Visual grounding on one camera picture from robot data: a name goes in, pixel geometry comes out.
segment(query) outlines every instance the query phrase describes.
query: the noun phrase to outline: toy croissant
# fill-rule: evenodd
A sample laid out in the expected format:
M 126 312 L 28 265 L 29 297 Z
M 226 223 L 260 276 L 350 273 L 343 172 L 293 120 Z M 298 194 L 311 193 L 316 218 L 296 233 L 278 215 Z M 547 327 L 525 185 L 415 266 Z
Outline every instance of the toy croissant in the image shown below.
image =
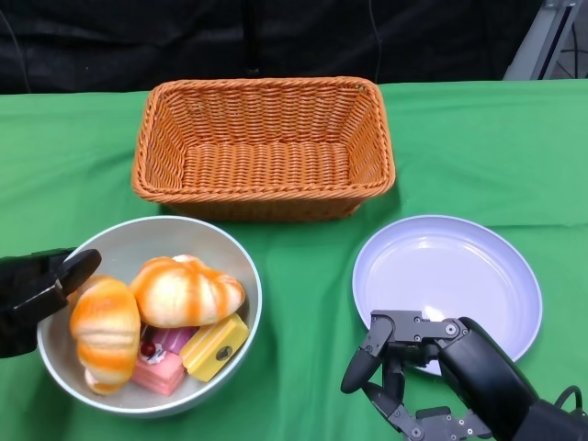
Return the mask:
M 202 326 L 228 317 L 243 304 L 241 284 L 191 255 L 157 257 L 130 285 L 142 320 L 159 328 Z
M 141 318 L 127 285 L 92 276 L 79 289 L 70 331 L 95 393 L 116 392 L 130 379 L 139 351 Z

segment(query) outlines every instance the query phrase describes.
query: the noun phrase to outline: red cherry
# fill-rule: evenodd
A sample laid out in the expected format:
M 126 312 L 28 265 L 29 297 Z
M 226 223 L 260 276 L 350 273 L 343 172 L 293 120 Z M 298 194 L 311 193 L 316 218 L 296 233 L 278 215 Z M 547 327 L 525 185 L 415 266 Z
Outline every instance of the red cherry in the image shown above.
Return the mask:
M 157 348 L 151 342 L 149 342 L 149 343 L 143 343 L 141 345 L 141 353 L 144 356 L 153 356 L 153 355 L 155 355 L 155 352 L 156 351 L 157 351 Z

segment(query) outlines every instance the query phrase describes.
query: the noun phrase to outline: basket rim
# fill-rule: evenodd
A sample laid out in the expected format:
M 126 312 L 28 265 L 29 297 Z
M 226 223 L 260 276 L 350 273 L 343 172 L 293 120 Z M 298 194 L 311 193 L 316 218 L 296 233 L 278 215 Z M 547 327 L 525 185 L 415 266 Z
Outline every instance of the basket rim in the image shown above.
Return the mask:
M 376 108 L 378 124 L 377 146 L 382 151 L 380 167 L 382 177 L 363 184 L 271 186 L 243 188 L 212 187 L 156 187 L 145 179 L 146 150 L 153 141 L 153 121 L 157 105 L 165 96 L 174 91 L 193 89 L 232 89 L 244 86 L 285 86 L 290 88 L 316 85 L 339 85 L 341 87 L 365 87 Z M 138 147 L 132 167 L 133 190 L 146 200 L 162 203 L 194 203 L 205 201 L 252 201 L 286 199 L 325 199 L 325 198 L 371 198 L 388 191 L 395 180 L 394 159 L 391 150 L 386 108 L 379 88 L 369 80 L 352 76 L 313 77 L 313 78 L 259 78 L 259 79 L 221 79 L 221 80 L 177 80 L 156 86 L 149 94 L 143 110 L 138 136 Z

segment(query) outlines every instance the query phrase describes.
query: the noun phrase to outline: black curtain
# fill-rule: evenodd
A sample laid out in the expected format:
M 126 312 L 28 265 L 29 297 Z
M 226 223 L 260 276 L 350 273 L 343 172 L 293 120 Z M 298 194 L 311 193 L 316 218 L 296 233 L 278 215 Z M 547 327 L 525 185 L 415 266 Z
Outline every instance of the black curtain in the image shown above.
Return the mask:
M 30 88 L 45 93 L 257 75 L 500 80 L 541 4 L 371 0 L 377 33 L 369 0 L 0 0 L 0 9 Z M 0 93 L 22 92 L 0 20 Z

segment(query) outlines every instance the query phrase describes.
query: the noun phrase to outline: orange wicker basket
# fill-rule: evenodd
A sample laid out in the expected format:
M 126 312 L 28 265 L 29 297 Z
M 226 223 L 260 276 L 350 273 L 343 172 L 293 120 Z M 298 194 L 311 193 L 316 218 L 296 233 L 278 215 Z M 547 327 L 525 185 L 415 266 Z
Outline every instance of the orange wicker basket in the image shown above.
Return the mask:
M 342 218 L 393 182 L 381 93 L 351 77 L 159 85 L 132 171 L 141 198 L 217 221 Z

